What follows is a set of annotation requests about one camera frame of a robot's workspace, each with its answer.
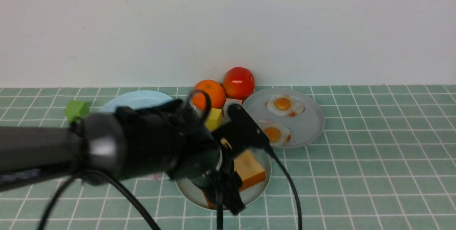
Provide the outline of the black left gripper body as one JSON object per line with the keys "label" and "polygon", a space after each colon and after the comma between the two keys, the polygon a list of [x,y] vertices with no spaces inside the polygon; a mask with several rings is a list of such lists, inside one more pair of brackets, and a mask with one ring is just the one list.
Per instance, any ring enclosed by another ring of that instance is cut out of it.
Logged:
{"label": "black left gripper body", "polygon": [[222,145],[184,155],[176,167],[169,170],[169,179],[188,179],[202,189],[212,188],[213,181],[237,184],[231,149]]}

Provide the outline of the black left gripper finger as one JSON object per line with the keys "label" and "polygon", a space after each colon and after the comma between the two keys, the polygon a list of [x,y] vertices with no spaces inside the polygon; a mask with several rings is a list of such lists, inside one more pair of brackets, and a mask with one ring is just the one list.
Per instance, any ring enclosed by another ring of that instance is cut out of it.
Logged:
{"label": "black left gripper finger", "polygon": [[240,177],[211,177],[208,188],[208,204],[215,208],[221,205],[223,209],[238,215],[246,209],[239,194],[242,180]]}

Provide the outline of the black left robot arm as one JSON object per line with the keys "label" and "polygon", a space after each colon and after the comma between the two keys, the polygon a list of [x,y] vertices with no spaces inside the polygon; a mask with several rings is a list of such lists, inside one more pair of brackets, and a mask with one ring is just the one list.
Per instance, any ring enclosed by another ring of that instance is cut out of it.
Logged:
{"label": "black left robot arm", "polygon": [[1,127],[1,191],[80,173],[91,185],[107,183],[97,169],[123,181],[165,173],[188,179],[214,204],[238,215],[245,209],[240,177],[203,114],[183,100],[154,107],[96,112],[58,127]]}

